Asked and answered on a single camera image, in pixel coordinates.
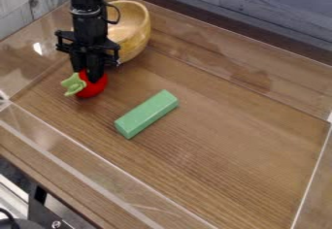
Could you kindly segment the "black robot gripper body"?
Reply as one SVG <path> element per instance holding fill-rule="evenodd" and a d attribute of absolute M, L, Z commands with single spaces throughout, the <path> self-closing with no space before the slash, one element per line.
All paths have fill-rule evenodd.
<path fill-rule="evenodd" d="M 81 52 L 85 56 L 100 56 L 104 64 L 119 63 L 120 47 L 106 38 L 106 24 L 102 11 L 70 11 L 72 30 L 57 30 L 56 49 L 68 55 Z"/>

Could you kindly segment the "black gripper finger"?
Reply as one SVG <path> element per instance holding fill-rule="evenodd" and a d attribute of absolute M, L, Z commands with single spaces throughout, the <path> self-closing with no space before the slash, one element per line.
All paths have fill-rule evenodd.
<path fill-rule="evenodd" d="M 104 59 L 100 56 L 86 57 L 86 76 L 89 82 L 97 82 L 104 75 Z"/>
<path fill-rule="evenodd" d="M 72 52 L 69 54 L 69 61 L 73 72 L 80 72 L 86 68 L 86 56 L 81 52 Z"/>

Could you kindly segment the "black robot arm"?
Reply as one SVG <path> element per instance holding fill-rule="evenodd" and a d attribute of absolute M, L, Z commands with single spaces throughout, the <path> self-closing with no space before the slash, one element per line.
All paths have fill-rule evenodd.
<path fill-rule="evenodd" d="M 72 30 L 57 30 L 56 50 L 68 54 L 73 72 L 97 82 L 104 65 L 119 64 L 120 46 L 106 37 L 106 27 L 120 20 L 119 9 L 104 0 L 69 0 Z"/>

